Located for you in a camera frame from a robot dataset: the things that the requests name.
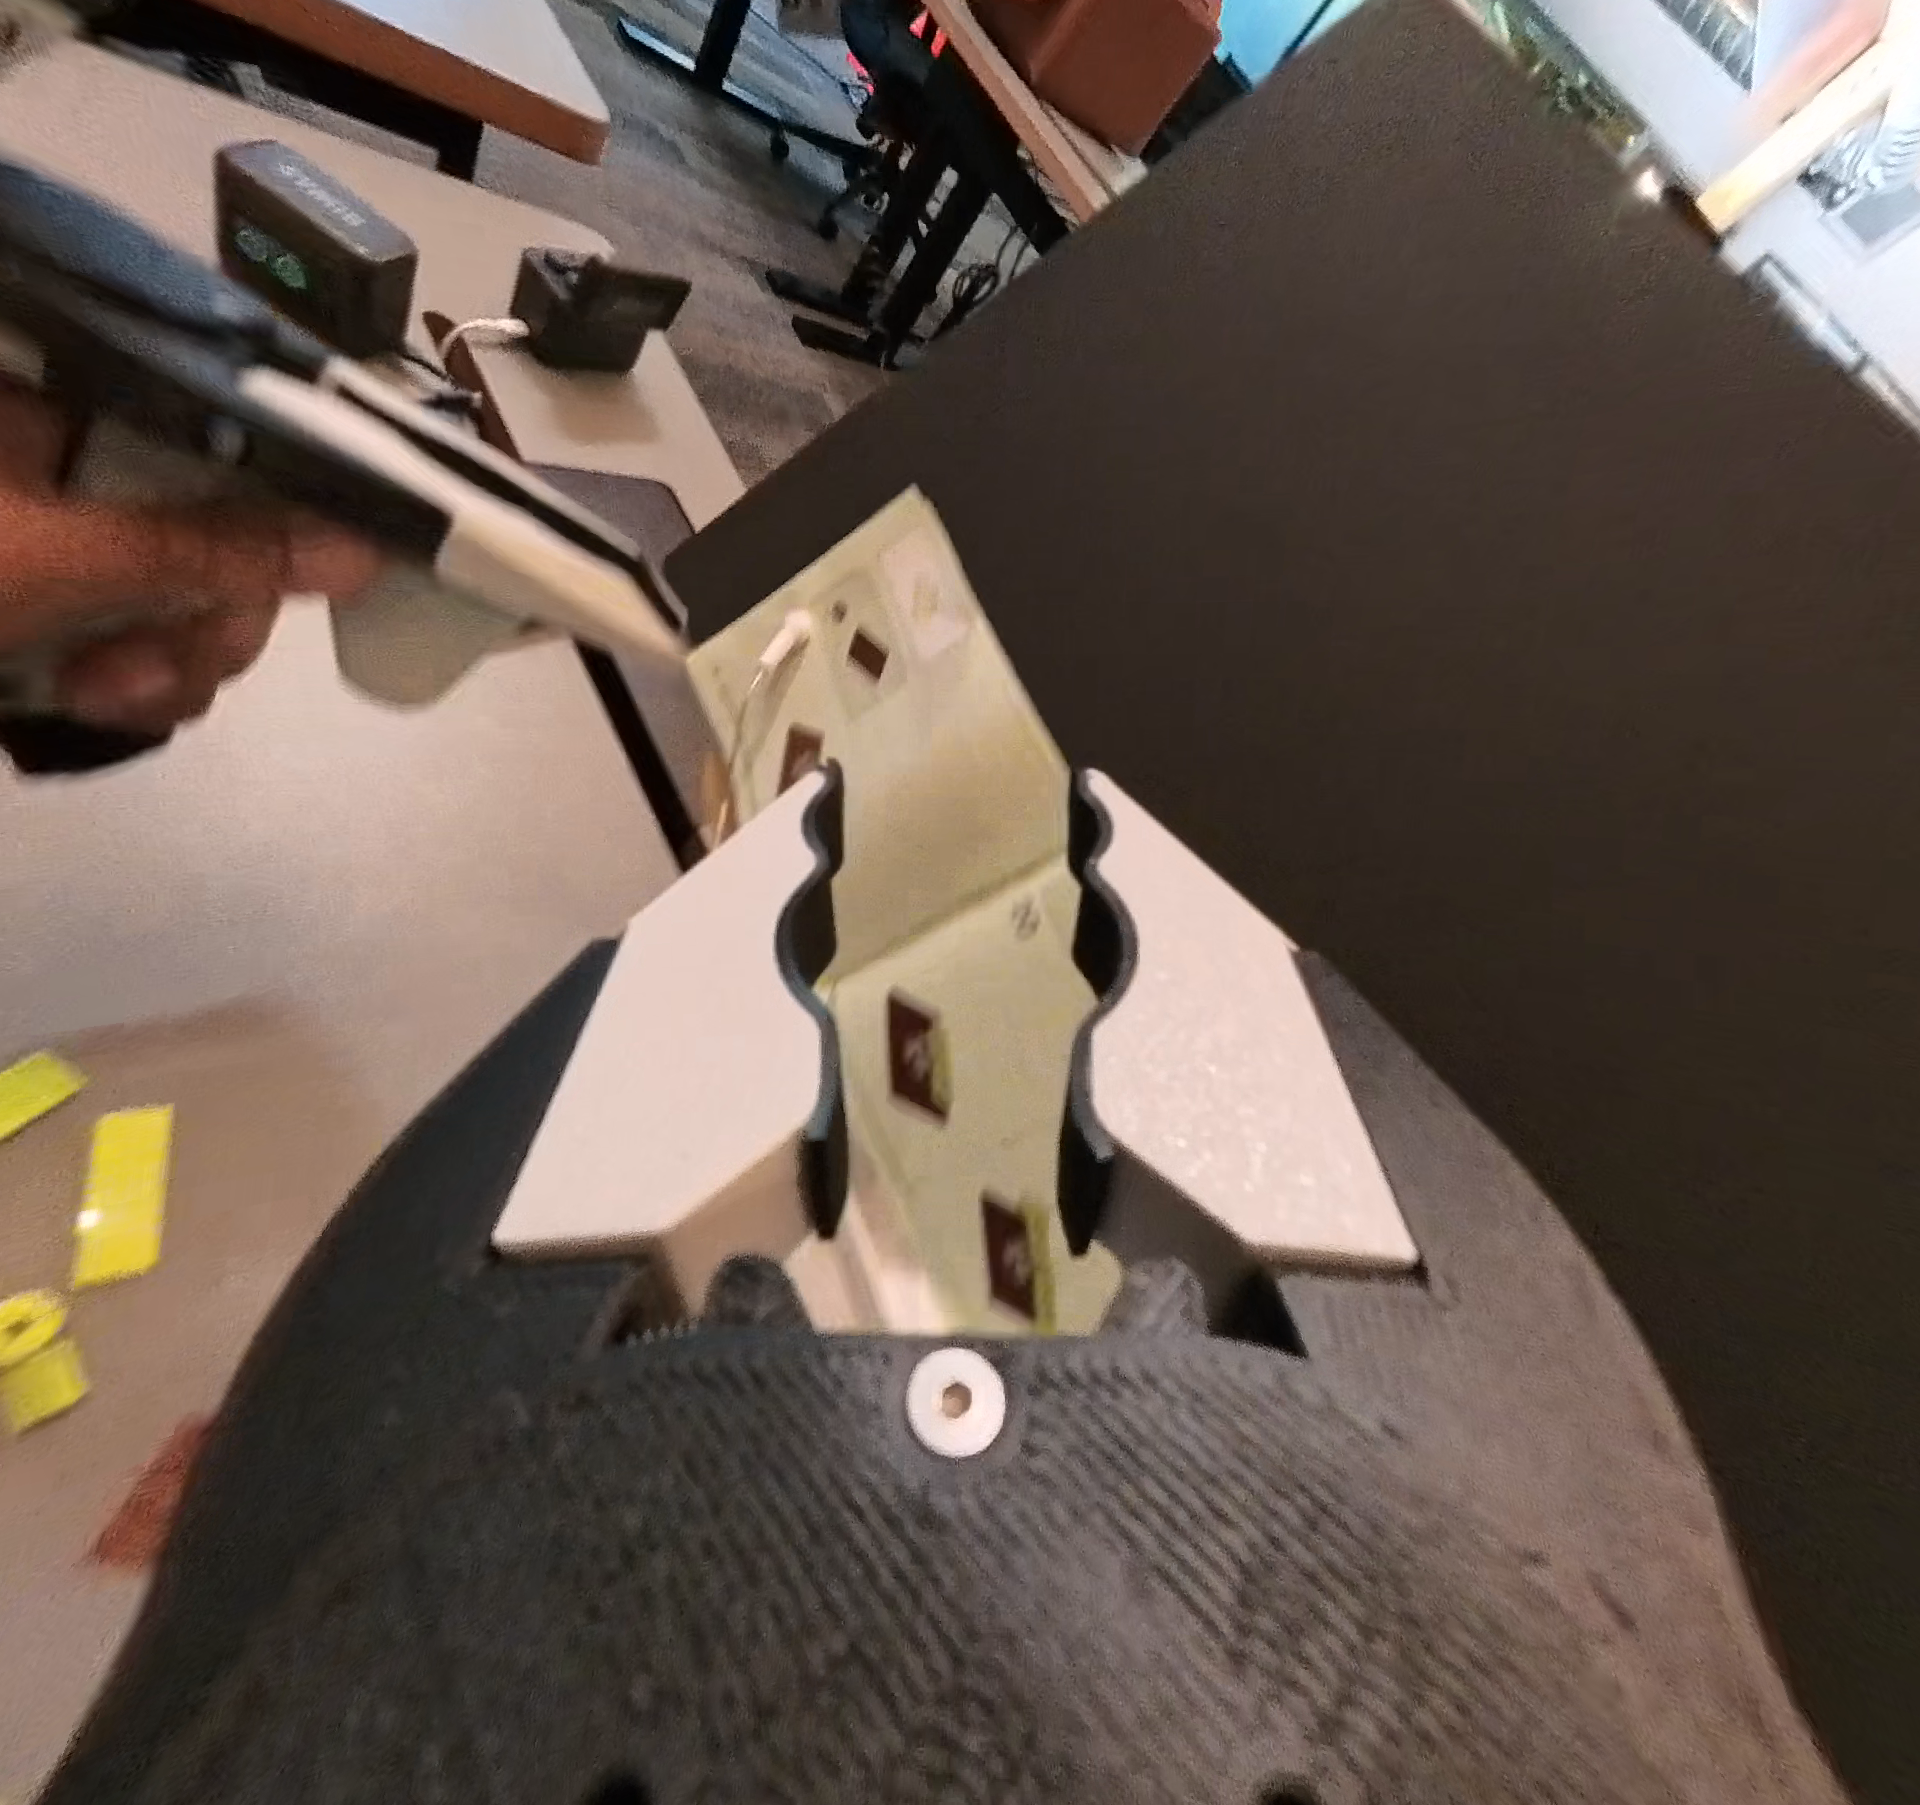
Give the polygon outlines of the pile of lime bricks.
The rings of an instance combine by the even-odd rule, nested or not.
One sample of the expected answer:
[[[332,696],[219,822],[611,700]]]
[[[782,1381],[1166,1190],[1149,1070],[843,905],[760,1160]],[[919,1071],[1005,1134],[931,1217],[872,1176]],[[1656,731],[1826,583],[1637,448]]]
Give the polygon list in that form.
[[[157,1267],[173,1152],[170,1106],[119,1108],[90,1125],[63,1284],[1,1296],[6,1437],[49,1427],[90,1397],[89,1362],[72,1328],[76,1300]]]

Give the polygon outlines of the brown cardboard box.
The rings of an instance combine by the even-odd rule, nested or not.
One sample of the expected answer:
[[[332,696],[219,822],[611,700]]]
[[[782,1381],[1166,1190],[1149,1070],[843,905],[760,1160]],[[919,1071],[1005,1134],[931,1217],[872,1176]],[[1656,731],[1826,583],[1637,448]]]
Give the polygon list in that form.
[[[1220,45],[1222,0],[968,0],[1050,109],[1140,157]]]

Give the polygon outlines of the background wooden desk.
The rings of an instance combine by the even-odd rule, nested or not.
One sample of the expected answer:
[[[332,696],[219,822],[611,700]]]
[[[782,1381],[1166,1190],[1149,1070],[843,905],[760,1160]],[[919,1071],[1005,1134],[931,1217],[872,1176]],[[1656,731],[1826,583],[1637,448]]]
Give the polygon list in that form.
[[[609,108],[547,0],[140,0],[119,33],[257,68],[471,181],[486,132],[597,165]]]

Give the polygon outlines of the black backdrop board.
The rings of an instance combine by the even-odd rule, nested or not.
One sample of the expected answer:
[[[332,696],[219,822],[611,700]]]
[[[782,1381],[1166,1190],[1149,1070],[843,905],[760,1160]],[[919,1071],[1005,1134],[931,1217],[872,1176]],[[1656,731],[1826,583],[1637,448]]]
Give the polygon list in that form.
[[[669,562],[905,487],[1068,758],[1598,1251],[1789,1686],[1916,1801],[1916,433],[1452,0],[1368,0]]]

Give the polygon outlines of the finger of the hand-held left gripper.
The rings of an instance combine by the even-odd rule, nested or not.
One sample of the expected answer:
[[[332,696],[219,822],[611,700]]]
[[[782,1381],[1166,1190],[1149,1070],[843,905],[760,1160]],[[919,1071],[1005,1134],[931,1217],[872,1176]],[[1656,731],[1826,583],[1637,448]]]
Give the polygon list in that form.
[[[683,620],[682,601],[672,590],[661,584],[641,554],[578,498],[562,493],[501,449],[402,399],[361,369],[337,360],[320,373],[320,381],[303,382],[278,369],[250,368],[239,375],[239,392],[262,416],[285,423],[300,443],[331,449],[348,470],[370,473],[382,491],[420,501],[429,513],[429,550],[418,554],[416,562],[439,592],[496,619],[515,620],[441,584],[449,516],[461,498],[486,493],[533,513],[580,546],[592,540],[618,546],[620,559],[641,569],[641,583],[661,614]]]
[[[449,516],[441,584],[635,667],[682,667],[687,659],[683,637],[618,546],[580,546],[486,493],[461,498]]]

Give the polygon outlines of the building instruction booklet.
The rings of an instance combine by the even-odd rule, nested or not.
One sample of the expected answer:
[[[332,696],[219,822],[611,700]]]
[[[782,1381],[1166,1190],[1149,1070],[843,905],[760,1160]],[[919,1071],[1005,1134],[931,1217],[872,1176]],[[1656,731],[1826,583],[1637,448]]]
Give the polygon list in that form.
[[[835,1251],[892,1330],[1089,1334],[1120,1270],[1058,1217],[1068,1050],[1068,765],[932,506],[889,501],[698,642],[688,673],[731,760],[755,659],[788,609],[811,642],[755,714],[747,803],[842,773],[837,951],[849,1197]]]

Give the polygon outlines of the black battery charger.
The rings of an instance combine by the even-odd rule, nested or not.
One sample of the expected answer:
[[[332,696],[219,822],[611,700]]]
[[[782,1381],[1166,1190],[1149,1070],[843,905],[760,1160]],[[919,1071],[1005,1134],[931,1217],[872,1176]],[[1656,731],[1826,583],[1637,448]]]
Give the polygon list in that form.
[[[221,148],[212,222],[219,272],[326,348],[352,360],[408,348],[418,243],[297,150]]]

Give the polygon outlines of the person's left hand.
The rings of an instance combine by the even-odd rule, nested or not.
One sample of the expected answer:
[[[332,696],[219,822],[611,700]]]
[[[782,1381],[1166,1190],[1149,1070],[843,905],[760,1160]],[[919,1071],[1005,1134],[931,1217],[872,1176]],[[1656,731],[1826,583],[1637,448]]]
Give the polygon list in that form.
[[[383,561],[291,512],[111,502],[56,487],[56,412],[1,400],[1,659],[39,667],[53,714],[137,738],[195,723],[291,599],[352,601]]]

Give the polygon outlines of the small black device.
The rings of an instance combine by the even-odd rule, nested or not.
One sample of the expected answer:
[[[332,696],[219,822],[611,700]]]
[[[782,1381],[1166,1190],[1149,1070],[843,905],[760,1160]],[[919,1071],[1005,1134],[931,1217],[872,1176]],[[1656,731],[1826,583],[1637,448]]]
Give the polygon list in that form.
[[[622,378],[649,334],[671,329],[691,283],[567,250],[525,250],[509,318],[533,358],[562,373]]]

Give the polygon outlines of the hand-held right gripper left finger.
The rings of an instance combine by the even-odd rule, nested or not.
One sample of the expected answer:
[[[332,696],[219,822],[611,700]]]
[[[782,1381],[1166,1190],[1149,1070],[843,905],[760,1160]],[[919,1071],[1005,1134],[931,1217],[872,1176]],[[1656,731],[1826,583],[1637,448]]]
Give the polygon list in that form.
[[[493,1250],[785,1261],[849,1195],[837,951],[842,773],[803,773],[627,926]]]

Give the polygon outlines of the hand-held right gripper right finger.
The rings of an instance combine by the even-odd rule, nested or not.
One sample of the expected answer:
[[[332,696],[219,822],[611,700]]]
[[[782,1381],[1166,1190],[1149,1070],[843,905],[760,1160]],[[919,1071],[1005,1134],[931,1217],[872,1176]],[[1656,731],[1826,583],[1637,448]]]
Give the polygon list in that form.
[[[1416,1270],[1291,939],[1105,772],[1068,788],[1068,1250],[1190,1270]]]

